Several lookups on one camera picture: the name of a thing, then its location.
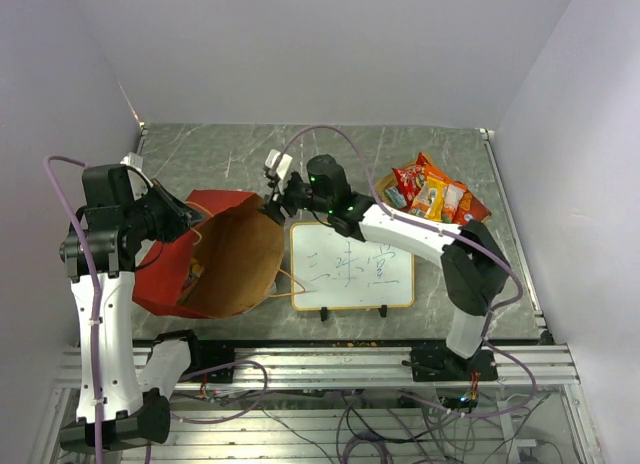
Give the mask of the red paper bag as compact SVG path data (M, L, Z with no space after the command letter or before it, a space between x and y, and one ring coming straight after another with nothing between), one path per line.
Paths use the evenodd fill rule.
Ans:
M170 244L156 242L135 272L133 301L156 316L223 319L260 305L283 272L284 228L261 214L252 192L194 190L186 203L206 220ZM178 303L189 263L205 268Z

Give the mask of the green red candy bag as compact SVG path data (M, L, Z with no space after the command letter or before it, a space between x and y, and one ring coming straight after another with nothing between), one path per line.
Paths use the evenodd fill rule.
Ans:
M384 190L384 196L388 203L395 209L405 209L407 201L405 196L398 190L396 186L390 186Z

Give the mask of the red orange snack bag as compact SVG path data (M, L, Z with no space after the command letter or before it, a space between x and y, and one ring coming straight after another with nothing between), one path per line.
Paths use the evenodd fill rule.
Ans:
M410 206L424 185L424 170L430 164L427 155L419 152L410 163L392 169L396 188L404 198L404 207Z

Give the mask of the small yellow snack packet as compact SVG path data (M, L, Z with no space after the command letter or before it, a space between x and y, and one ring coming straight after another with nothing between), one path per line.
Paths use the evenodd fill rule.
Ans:
M413 200L409 213L434 222L442 221L448 178L428 176L418 195Z

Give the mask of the orange white snack packet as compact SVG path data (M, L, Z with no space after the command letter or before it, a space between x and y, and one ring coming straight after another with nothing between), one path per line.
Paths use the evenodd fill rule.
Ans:
M467 190L466 186L459 182L454 181L443 171L439 170L435 166L427 165L424 171L425 178L428 176L439 177L440 179L448 178L450 183L446 191L444 207L442 210L442 221L444 223L452 223L453 217L458 207L460 199L463 197L464 192Z

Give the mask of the orange fruit candy bag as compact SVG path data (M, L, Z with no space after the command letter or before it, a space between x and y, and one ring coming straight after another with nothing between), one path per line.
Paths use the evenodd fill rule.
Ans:
M192 258L189 263L187 276L183 283L178 303L183 305L188 299L189 295L193 292L194 288L198 284L201 276L204 273L204 266L195 258Z

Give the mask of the tan teal chips bag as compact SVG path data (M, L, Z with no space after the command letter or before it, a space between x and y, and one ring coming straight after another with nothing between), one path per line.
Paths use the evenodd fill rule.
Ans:
M404 211L407 208L407 201L397 185L395 174L391 172L376 182L375 189L385 204L395 210Z

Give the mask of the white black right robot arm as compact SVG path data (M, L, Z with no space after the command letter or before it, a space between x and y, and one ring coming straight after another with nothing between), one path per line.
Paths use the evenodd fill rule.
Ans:
M344 238L389 245L437 265L454 306L452 323L433 373L459 380L476 367L487 333L490 309L510 272L504 254L487 227L428 221L395 211L352 190L344 168L330 155L308 161L308 176L294 170L288 154L271 150L264 164L270 188L262 213L277 224L305 210L322 213Z

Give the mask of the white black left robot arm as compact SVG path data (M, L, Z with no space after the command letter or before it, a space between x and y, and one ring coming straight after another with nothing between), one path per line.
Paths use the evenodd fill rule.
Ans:
M69 452L98 455L164 443L178 381L203 371L191 330L159 335L144 367L134 363L136 256L144 241L173 243L204 219L148 178L142 163L130 153L117 164L84 166L85 203L68 212L59 254L75 299L81 351L76 417L59 434Z

